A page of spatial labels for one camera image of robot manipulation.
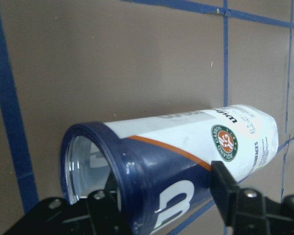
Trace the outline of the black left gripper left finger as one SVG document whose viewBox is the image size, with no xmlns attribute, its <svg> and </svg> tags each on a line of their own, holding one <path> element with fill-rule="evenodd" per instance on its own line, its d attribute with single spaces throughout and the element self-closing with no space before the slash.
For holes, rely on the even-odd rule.
<svg viewBox="0 0 294 235">
<path fill-rule="evenodd" d="M 86 199 L 93 234 L 95 235 L 131 235 L 127 220 L 119 211 L 113 196 L 101 189 L 90 193 Z"/>
</svg>

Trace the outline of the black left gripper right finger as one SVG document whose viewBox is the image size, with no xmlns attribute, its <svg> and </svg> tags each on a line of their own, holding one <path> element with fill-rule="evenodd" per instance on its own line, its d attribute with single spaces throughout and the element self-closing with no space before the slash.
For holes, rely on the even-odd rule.
<svg viewBox="0 0 294 235">
<path fill-rule="evenodd" d="M 222 161 L 211 162 L 210 192 L 225 226 L 232 227 L 239 186 Z"/>
</svg>

